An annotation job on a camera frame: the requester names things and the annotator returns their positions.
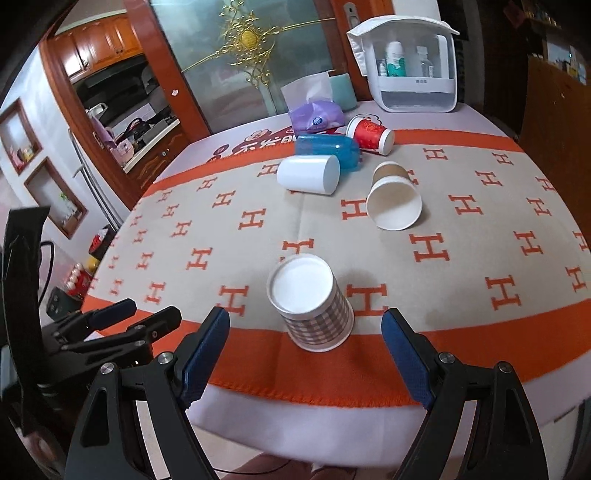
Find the grey checked paper cup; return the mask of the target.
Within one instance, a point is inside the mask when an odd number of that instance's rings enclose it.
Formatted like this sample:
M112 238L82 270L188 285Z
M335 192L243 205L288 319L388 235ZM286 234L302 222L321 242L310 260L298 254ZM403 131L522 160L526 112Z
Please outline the grey checked paper cup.
M355 315L332 268L312 254L291 255L270 272L266 295L294 344L312 353L338 348L353 332Z

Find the white plastic cup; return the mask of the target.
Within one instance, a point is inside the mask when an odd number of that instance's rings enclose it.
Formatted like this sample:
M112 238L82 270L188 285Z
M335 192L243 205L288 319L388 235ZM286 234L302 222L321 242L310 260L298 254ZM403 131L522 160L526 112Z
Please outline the white plastic cup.
M276 178L290 191L332 195L339 185L341 167L335 155L294 155L280 162Z

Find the blue translucent plastic cup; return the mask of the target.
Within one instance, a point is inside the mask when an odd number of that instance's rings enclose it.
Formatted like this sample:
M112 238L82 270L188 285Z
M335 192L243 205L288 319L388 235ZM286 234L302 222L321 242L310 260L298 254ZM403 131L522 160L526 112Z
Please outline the blue translucent plastic cup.
M294 152L297 155L334 155L342 172L356 171L362 159L356 140L339 134L300 135L295 140Z

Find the brown and white paper cup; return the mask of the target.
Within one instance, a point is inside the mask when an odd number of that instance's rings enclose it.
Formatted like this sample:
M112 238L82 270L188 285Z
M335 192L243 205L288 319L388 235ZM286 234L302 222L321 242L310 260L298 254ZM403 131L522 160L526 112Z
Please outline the brown and white paper cup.
M380 163L367 196L367 212L375 224L382 230L402 231L419 220L422 210L422 197L406 169L394 161Z

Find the red paper cup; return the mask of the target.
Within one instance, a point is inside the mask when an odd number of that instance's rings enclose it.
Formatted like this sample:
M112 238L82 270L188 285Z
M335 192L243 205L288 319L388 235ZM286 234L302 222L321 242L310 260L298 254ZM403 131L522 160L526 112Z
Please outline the red paper cup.
M394 149L394 130L369 118L354 117L346 126L346 136L370 153L388 156Z

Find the pink small kitchen appliance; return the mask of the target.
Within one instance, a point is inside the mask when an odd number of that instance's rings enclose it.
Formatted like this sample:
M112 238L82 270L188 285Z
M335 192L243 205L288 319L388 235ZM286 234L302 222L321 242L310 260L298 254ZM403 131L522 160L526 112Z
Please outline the pink small kitchen appliance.
M118 165L123 168L133 158L134 147L129 140L124 139L115 147L111 148L110 152Z

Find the purple tissue pack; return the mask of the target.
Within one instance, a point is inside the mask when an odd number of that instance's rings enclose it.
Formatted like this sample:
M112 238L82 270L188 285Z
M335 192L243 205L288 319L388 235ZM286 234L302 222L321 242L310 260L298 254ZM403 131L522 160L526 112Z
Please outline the purple tissue pack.
M339 128L346 123L345 113L332 97L328 72L301 77L280 91L297 136Z

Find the teal canister with brown lid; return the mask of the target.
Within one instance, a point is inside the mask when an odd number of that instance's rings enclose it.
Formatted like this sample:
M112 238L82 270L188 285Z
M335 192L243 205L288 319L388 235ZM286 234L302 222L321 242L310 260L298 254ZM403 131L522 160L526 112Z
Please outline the teal canister with brown lid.
M332 100L327 104L329 112L348 112L356 108L358 100L348 73L329 72L329 83L332 88Z

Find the dark wooden cabinet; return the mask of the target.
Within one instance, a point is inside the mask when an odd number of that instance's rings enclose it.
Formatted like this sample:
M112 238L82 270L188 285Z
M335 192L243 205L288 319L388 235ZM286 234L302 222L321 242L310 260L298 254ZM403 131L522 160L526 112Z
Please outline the dark wooden cabinet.
M532 43L524 151L560 189L590 182L590 6L523 1Z

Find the white teal lotion bottle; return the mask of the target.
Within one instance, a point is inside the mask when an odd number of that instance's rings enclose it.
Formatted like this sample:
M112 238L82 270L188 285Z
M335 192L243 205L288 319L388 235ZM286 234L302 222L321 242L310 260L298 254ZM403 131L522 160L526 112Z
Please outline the white teal lotion bottle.
M386 71L388 77L406 77L406 57L400 41L392 41L386 47Z

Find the white cosmetics storage box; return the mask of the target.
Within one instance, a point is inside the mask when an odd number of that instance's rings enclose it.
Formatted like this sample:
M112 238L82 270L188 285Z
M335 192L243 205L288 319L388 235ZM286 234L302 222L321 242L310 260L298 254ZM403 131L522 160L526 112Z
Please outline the white cosmetics storage box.
M346 35L370 94L391 113L449 113L458 101L454 40L459 32L428 17L384 15L363 21ZM406 57L406 77L388 77L386 47L400 41ZM427 46L435 77L422 76L416 48Z

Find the clear small bottle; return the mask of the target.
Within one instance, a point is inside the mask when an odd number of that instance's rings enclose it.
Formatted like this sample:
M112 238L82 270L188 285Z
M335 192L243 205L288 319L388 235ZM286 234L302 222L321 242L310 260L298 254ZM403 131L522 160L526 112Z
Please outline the clear small bottle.
M427 46L419 45L417 48L417 55L420 60L422 76L426 78L435 77L435 67L429 58L429 51Z

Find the wooden kitchen wall cabinets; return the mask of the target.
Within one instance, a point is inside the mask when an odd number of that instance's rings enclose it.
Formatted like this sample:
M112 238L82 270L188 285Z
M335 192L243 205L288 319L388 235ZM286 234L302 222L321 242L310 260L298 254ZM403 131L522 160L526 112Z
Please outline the wooden kitchen wall cabinets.
M48 40L48 51L71 83L143 52L126 14L93 20L55 35Z

